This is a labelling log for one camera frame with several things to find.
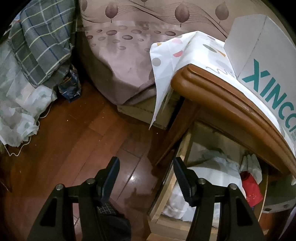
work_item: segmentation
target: red cloth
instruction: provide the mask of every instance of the red cloth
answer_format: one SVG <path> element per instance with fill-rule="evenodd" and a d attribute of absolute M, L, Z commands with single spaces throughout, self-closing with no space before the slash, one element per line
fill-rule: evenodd
<path fill-rule="evenodd" d="M 251 207 L 253 207 L 263 200 L 259 186 L 249 172 L 241 172 L 240 176 L 242 179 L 242 187 L 246 192 L 247 202 Z"/>

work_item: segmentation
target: wooden table leg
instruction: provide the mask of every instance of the wooden table leg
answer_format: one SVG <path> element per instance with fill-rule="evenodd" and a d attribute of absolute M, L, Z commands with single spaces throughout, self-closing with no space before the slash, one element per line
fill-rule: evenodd
<path fill-rule="evenodd" d="M 194 122 L 200 108 L 201 106 L 198 103 L 188 99 L 184 100 L 176 119 L 155 155 L 155 165 L 161 162 L 174 144 L 183 136 L 186 130 Z"/>

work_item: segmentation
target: bolt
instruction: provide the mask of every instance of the bolt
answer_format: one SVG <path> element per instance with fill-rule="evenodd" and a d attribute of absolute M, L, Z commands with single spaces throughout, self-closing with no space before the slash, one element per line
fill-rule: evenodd
<path fill-rule="evenodd" d="M 207 181 L 204 178 L 199 178 L 197 181 L 199 184 L 205 184 Z"/>
<path fill-rule="evenodd" d="M 230 188 L 231 188 L 232 190 L 236 190 L 236 189 L 237 189 L 237 185 L 234 184 L 234 183 L 231 183 L 229 186 L 230 186 Z"/>
<path fill-rule="evenodd" d="M 86 180 L 87 184 L 93 184 L 96 180 L 94 178 L 89 178 Z"/>
<path fill-rule="evenodd" d="M 64 188 L 64 185 L 63 184 L 58 184 L 56 185 L 56 189 L 59 191 L 59 190 L 62 190 Z"/>

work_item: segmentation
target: open drawer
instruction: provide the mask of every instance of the open drawer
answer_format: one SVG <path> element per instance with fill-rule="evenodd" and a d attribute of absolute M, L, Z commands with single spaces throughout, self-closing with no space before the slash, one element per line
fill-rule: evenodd
<path fill-rule="evenodd" d="M 193 166 L 195 156 L 199 150 L 208 149 L 222 150 L 227 157 L 234 161 L 240 162 L 242 157 L 249 153 L 244 147 L 230 140 L 216 130 L 205 126 L 204 124 L 195 122 L 194 125 L 184 135 L 176 156 L 181 157 L 187 166 Z M 264 200 L 266 197 L 266 189 L 268 182 L 268 167 L 267 164 L 260 163 L 262 169 L 262 182 L 259 184 L 260 191 L 264 197 L 263 201 L 255 206 L 254 213 L 257 219 L 260 219 Z M 171 195 L 173 187 L 176 183 L 176 176 L 172 165 L 169 167 L 166 177 L 163 181 L 162 188 L 158 192 L 150 211 L 148 213 L 148 223 L 151 230 L 151 235 L 147 240 L 161 237 L 160 240 L 186 240 L 191 222 L 184 222 L 180 219 L 174 219 L 162 214 L 162 211 Z M 217 239 L 218 229 L 212 227 L 210 241 Z"/>

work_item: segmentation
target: plaid fabric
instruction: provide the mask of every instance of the plaid fabric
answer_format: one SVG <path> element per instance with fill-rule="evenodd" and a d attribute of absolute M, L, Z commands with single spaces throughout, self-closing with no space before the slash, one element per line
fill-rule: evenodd
<path fill-rule="evenodd" d="M 10 44 L 34 87 L 48 79 L 45 85 L 53 87 L 68 73 L 66 60 L 75 40 L 74 18 L 75 0 L 32 0 L 12 26 Z"/>
<path fill-rule="evenodd" d="M 104 204 L 102 207 L 97 207 L 98 213 L 99 214 L 104 214 L 104 215 L 117 215 L 116 210 L 112 207 L 112 205 L 108 202 Z"/>

